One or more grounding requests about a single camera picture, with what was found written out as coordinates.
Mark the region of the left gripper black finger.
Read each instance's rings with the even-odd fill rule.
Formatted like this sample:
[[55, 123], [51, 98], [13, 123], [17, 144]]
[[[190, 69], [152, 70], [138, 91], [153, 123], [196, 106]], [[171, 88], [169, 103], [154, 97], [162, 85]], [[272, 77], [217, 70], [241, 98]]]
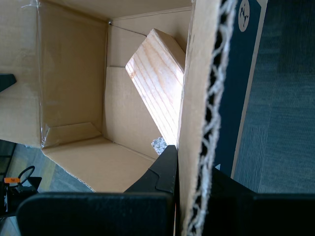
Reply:
[[0, 92], [6, 90], [15, 83], [17, 83], [17, 80], [13, 74], [10, 73], [0, 74]]

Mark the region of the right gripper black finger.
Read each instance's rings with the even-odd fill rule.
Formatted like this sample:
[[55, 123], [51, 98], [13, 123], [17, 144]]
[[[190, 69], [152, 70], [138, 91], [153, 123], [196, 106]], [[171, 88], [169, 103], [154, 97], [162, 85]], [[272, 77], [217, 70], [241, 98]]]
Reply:
[[43, 193], [22, 202], [23, 236], [171, 236], [178, 151], [169, 145], [124, 193]]
[[255, 193], [216, 168], [203, 235], [313, 236], [314, 194]]

